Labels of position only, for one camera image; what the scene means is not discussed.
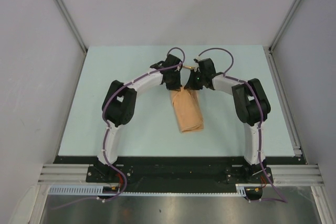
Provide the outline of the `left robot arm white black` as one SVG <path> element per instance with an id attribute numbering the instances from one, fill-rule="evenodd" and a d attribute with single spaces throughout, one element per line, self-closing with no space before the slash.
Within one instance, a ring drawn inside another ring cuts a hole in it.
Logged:
<path id="1" fill-rule="evenodd" d="M 133 118 L 137 98 L 153 87 L 166 85 L 168 90 L 179 90 L 181 87 L 181 70 L 185 55 L 180 59 L 168 53 L 165 60 L 152 64 L 147 72 L 139 77 L 120 82 L 114 80 L 110 84 L 102 105 L 102 119 L 106 123 L 102 148 L 94 163 L 98 176 L 110 182 L 120 171 L 113 166 L 117 160 L 117 149 L 123 127 Z"/>

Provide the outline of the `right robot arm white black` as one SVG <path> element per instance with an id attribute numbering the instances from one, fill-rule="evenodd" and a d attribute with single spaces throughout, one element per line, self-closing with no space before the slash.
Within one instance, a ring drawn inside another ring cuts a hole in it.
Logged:
<path id="1" fill-rule="evenodd" d="M 211 59 L 194 60 L 197 67 L 190 70 L 186 89 L 208 88 L 225 92 L 233 97 L 238 119 L 244 125 L 245 153 L 243 179 L 254 183 L 266 168 L 263 150 L 263 123 L 270 113 L 271 106 L 259 79 L 241 80 L 215 70 Z"/>

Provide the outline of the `peach satin napkin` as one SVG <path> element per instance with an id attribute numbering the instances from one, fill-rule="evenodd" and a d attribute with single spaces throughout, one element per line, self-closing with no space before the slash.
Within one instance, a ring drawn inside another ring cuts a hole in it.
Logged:
<path id="1" fill-rule="evenodd" d="M 198 92 L 180 88 L 170 92 L 178 128 L 181 133 L 199 132 L 204 129 L 204 119 L 198 101 Z"/>

